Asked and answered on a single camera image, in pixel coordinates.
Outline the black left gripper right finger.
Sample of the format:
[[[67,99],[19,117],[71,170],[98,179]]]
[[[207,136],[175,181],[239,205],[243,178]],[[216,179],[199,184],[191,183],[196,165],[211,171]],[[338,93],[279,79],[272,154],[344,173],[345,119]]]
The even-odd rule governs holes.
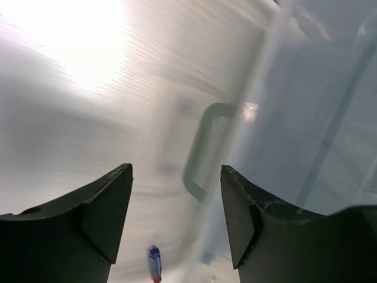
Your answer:
[[[297,207],[221,168],[233,268],[241,282],[375,282],[376,206],[329,216]]]

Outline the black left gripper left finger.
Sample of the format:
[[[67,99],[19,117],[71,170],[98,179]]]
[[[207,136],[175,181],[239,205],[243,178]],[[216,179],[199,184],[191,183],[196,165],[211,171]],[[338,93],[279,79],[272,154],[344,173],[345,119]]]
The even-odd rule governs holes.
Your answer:
[[[20,214],[1,216],[2,282],[107,282],[133,185],[122,164]]]

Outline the mint green plastic toolbox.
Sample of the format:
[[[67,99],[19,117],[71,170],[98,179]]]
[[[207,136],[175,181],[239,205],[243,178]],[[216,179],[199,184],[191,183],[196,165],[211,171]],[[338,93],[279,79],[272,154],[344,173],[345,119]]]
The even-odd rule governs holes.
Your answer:
[[[178,1],[160,173],[190,210],[164,263],[228,259],[220,166],[300,208],[376,203],[376,2]]]

